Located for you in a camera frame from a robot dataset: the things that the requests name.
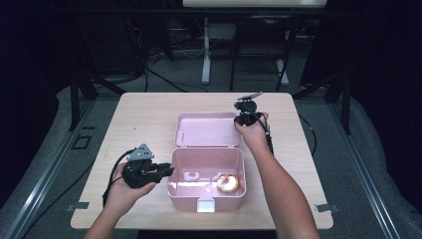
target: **wooden table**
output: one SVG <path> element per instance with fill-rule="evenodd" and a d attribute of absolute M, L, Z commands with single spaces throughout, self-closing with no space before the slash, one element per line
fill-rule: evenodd
<path fill-rule="evenodd" d="M 128 93 L 115 110 L 102 147 L 91 171 L 80 202 L 88 209 L 76 209 L 74 228 L 89 228 L 103 209 L 102 195 L 116 160 L 127 150 L 146 143 L 155 162 L 171 162 L 177 118 L 184 113 L 238 113 L 236 100 L 249 93 Z M 254 99 L 259 112 L 270 114 L 269 124 L 276 158 L 302 188 L 319 229 L 332 226 L 329 213 L 315 210 L 326 204 L 302 125 L 292 97 L 288 94 L 263 94 Z M 261 184 L 258 168 L 242 141 L 247 192 L 241 208 L 230 212 L 196 213 L 177 211 L 168 194 L 167 178 L 117 223 L 116 228 L 151 230 L 262 230 L 275 229 Z"/>

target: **person's left hand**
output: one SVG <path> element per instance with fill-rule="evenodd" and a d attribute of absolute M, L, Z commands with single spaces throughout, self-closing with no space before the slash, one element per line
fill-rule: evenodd
<path fill-rule="evenodd" d="M 137 199 L 148 194 L 156 185 L 155 182 L 150 182 L 141 188 L 129 187 L 124 182 L 124 179 L 120 178 L 125 165 L 126 163 L 121 163 L 115 170 L 113 180 L 119 179 L 111 186 L 105 203 L 104 211 L 107 211 L 116 218 L 120 218 L 126 214 Z"/>

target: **gold object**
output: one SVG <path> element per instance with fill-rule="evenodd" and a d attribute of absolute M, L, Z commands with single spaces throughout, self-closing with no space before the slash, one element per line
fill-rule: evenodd
<path fill-rule="evenodd" d="M 232 194 L 239 187 L 239 179 L 233 173 L 221 173 L 217 179 L 217 188 L 224 194 Z"/>

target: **pink plastic container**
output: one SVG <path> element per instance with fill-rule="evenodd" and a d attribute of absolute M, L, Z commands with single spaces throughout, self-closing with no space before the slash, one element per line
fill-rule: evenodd
<path fill-rule="evenodd" d="M 173 174 L 167 189 L 175 208 L 181 211 L 215 212 L 237 210 L 246 193 L 245 165 L 236 146 L 240 135 L 234 129 L 233 113 L 183 114 L 178 119 L 172 153 Z M 217 188 L 222 173 L 235 174 L 239 186 L 231 194 Z"/>

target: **gray carpet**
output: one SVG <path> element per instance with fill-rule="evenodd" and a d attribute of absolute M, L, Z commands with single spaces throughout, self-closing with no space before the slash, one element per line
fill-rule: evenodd
<path fill-rule="evenodd" d="M 301 89 L 299 80 L 310 46 L 311 44 L 306 41 L 296 42 L 287 70 L 291 84 L 282 88 L 281 92 L 294 94 Z M 208 86 L 203 86 L 200 83 L 202 56 L 190 59 L 183 54 L 176 54 L 174 62 L 162 57 L 157 63 L 149 64 L 149 67 L 173 82 L 194 85 L 206 89 L 208 92 L 228 92 L 230 61 L 227 58 L 226 47 L 226 43 L 219 43 L 212 52 L 214 61 L 212 62 L 211 84 Z M 276 81 L 236 81 L 235 92 L 273 92 L 276 84 Z M 145 76 L 119 86 L 129 92 L 143 92 Z M 71 147 L 86 146 L 87 148 L 70 148 L 66 151 L 60 171 L 42 200 L 37 215 L 71 185 L 96 158 L 118 102 L 118 96 L 114 93 L 102 86 L 96 87 L 100 96 L 94 103 L 82 100 L 82 106 L 86 106 L 85 109 L 89 109 L 89 113 L 75 133 L 75 136 L 80 139 L 77 141 L 76 138 L 73 138 L 70 142 Z M 180 87 L 190 92 L 202 91 L 199 88 Z M 148 76 L 148 91 L 177 92 L 153 75 Z M 335 109 L 335 106 L 326 105 L 319 96 L 320 94 L 316 93 L 311 98 L 296 101 L 296 106 L 299 114 L 310 123 L 316 134 L 317 141 L 315 141 L 310 127 L 303 121 L 310 149 L 314 148 L 316 144 L 314 160 L 327 201 L 340 208 L 339 212 L 332 214 L 333 227 L 321 230 L 320 235 L 322 238 L 384 238 L 376 214 L 357 176 L 352 154 L 343 138 L 341 129 L 336 125 L 337 118 L 332 114 L 332 109 Z M 71 124 L 69 89 L 58 93 L 58 98 L 60 109 L 49 134 L 27 173 L 0 211 L 0 238 L 6 237 L 38 179 L 57 156 L 63 142 L 66 142 L 69 137 L 68 128 Z M 401 238 L 422 238 L 420 214 L 415 213 L 414 209 L 400 196 L 393 181 L 386 173 L 382 145 L 364 109 L 356 101 L 352 101 L 351 104 L 350 129 L 351 137 Z M 78 202 L 87 178 L 88 174 L 62 196 L 34 225 L 26 238 L 82 238 L 86 231 L 75 230 L 71 227 L 70 221 L 73 213 L 65 209 L 69 204 Z M 136 231 L 129 230 L 116 230 L 114 234 L 114 238 L 136 238 L 136 236 Z"/>

